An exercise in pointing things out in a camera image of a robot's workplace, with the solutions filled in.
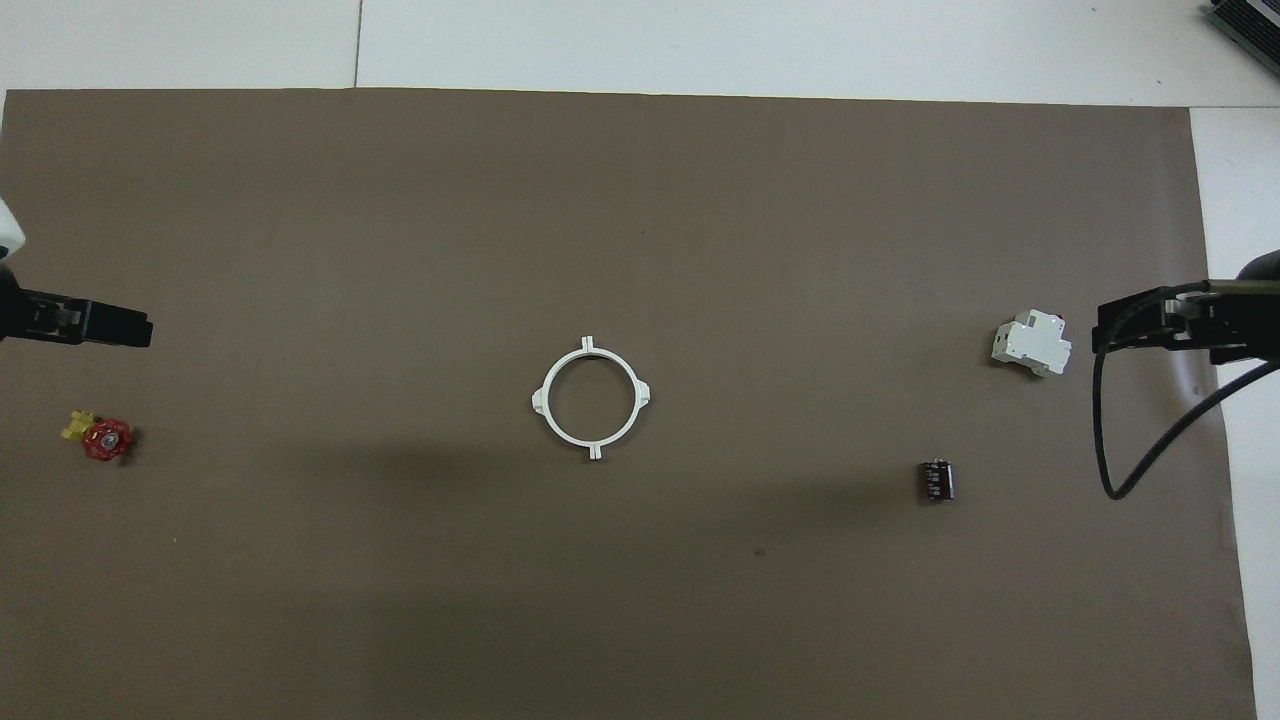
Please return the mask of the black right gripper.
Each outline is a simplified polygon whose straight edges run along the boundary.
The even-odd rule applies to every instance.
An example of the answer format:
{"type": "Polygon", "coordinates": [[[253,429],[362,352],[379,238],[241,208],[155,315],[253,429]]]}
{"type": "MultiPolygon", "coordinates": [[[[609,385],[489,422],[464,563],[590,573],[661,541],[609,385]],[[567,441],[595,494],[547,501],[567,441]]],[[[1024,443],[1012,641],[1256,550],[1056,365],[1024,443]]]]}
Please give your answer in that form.
{"type": "Polygon", "coordinates": [[[1279,346],[1279,251],[1247,263],[1235,279],[1207,279],[1201,286],[1160,286],[1097,307],[1091,351],[1123,348],[1170,351],[1210,348],[1210,363],[1270,363],[1279,346]],[[1198,297],[1210,300],[1208,338],[1198,297]]]}

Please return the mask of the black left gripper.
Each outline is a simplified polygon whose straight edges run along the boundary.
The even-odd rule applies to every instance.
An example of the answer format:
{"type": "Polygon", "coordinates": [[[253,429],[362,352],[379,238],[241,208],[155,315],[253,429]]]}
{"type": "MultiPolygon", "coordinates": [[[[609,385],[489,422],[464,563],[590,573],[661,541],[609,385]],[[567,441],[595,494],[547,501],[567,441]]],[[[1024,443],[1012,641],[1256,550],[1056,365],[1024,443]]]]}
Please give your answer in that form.
{"type": "Polygon", "coordinates": [[[24,338],[28,329],[31,340],[59,345],[148,348],[154,337],[154,324],[142,311],[55,293],[28,297],[1,263],[1,340],[24,338]]]}

